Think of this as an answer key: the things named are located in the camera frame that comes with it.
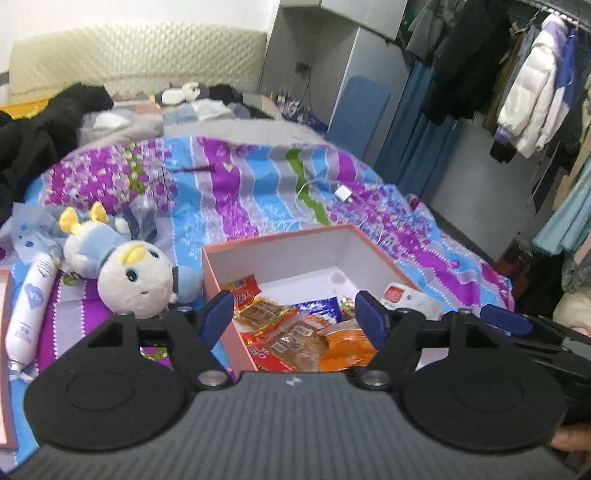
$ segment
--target white cabinet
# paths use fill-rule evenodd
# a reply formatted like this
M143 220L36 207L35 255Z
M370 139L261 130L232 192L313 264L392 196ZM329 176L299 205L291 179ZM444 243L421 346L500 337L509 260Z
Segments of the white cabinet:
M395 39L407 0L281 0L282 7L320 7Z
M297 63L311 72L298 74ZM391 99L363 161L373 166L388 135L408 69L392 42L342 15L321 8L280 8L262 71L259 91L285 90L329 123L351 77L361 75L388 85Z

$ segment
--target snack package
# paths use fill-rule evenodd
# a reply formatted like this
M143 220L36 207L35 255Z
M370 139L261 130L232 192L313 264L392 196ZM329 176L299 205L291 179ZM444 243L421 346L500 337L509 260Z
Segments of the snack package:
M261 289L254 275L222 285L221 289L229 290L234 296L234 320L248 330L241 332L247 345L255 343L257 335L283 320L285 316L297 313L297 309L293 307L260 297Z
M329 349L319 361L321 372L335 372L351 367L365 367L376 354L355 319L332 325L319 332L326 337Z
M229 290L234 295L234 311L240 312L246 307L250 306L257 295L261 293L261 289L256 283L254 275L236 280L232 283L227 283L220 286L221 290Z
M241 324L250 327L252 333L258 336L263 332L268 332L269 328L282 320L287 320L297 312L298 309L294 307L279 305L259 297L249 307L235 316L235 319Z
M343 322L355 318L355 299L343 297L339 301L339 309Z
M425 315L427 320L440 320L443 315L443 305L439 301L401 283L388 285L381 304L390 310L416 310Z
M318 362L327 351L318 332L330 325L322 317L298 313L283 320L259 342L248 346L255 363L268 372L317 372Z
M331 323L339 323L343 320L340 314L339 301L337 297L331 299L321 299L305 301L304 303L296 303L294 307L298 308L300 312L311 313L319 315Z

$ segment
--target hand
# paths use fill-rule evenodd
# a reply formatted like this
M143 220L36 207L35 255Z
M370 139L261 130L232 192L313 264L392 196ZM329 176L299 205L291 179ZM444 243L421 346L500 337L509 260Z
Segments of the hand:
M569 427L561 427L554 435L550 444L564 452L587 452L585 463L591 461L591 426L577 423Z

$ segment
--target purple and blue bedspread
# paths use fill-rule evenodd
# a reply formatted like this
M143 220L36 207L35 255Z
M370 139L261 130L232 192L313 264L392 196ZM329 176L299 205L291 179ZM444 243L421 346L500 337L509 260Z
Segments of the purple and blue bedspread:
M213 172L179 171L205 165L213 165ZM309 183L312 179L318 182ZM351 204L331 193L336 181L355 193ZM139 194L153 197L162 214L155 243L173 262L197 271L206 244L352 222L446 310L488 303L514 307L510 282L442 232L420 199L405 199L364 163L326 145L266 147L207 138L114 145L67 156L31 186L27 203L85 209L100 200L109 213L118 213ZM13 264L18 291L26 266L13 251L3 262ZM96 281L59 275L30 373L47 368L109 315ZM221 346L214 353L229 366ZM144 355L168 361L163 351ZM11 382L19 449L0 452L4 470L37 448L22 413L25 386L22 380Z

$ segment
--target plush toy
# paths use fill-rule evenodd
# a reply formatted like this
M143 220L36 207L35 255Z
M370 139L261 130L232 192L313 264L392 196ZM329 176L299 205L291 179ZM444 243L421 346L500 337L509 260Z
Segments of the plush toy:
M150 318L169 303L191 303L202 291L202 280L195 270L173 267L154 245L132 241L128 232L108 225L99 202L92 206L90 220L80 223L76 211L69 207L61 214L59 225L69 233L64 270L97 278L100 299L115 313L133 312L136 318Z

